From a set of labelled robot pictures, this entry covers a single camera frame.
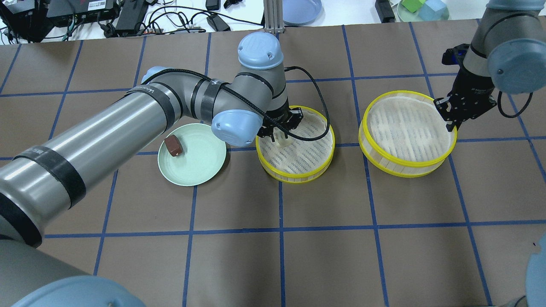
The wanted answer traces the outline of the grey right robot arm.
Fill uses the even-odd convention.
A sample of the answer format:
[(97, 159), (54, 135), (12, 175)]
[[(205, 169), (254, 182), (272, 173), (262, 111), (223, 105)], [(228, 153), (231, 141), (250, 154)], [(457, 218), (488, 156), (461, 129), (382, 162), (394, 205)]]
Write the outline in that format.
[(452, 89), (434, 105), (448, 132), (497, 107), (519, 117), (545, 86), (543, 0), (490, 0), (471, 43), (445, 50), (442, 64), (457, 65)]

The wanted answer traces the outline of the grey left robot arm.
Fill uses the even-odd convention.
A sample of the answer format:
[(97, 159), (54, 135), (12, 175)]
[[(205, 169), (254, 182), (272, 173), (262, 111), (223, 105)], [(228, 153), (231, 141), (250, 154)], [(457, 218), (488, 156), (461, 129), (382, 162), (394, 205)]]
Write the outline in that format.
[(1, 168), (3, 307), (142, 307), (108, 278), (88, 274), (38, 247), (45, 228), (89, 190), (187, 116), (211, 124), (232, 146), (250, 145), (273, 124), (288, 133), (284, 56), (277, 37), (254, 32), (239, 43), (231, 83), (184, 69), (153, 67), (107, 109)]

